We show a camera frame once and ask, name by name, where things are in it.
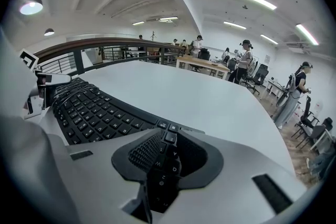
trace black keyboard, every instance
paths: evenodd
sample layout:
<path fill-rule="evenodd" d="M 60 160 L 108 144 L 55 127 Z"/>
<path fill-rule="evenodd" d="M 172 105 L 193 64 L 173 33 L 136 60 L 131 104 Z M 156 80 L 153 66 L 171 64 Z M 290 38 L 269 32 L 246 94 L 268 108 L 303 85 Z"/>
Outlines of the black keyboard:
<path fill-rule="evenodd" d="M 63 99 L 70 97 L 64 104 L 57 100 L 54 105 L 55 117 L 69 145 L 95 143 L 160 128 L 160 155 L 148 174 L 148 194 L 151 210 L 165 212 L 177 196 L 176 184 L 181 178 L 176 133 L 180 129 L 204 132 L 135 108 L 80 78 L 57 87 L 54 98 L 59 94 L 64 95 Z"/>

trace railing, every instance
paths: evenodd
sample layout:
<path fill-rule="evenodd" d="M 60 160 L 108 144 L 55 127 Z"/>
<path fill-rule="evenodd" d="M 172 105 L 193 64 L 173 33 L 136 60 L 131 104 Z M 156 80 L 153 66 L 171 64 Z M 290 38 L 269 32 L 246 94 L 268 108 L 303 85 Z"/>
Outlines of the railing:
<path fill-rule="evenodd" d="M 83 62 L 82 53 L 95 48 L 99 63 Z M 174 65 L 176 57 L 182 56 L 185 48 L 170 44 L 132 38 L 90 38 L 58 44 L 35 53 L 43 72 L 82 74 L 121 62 L 146 61 L 162 65 Z"/>

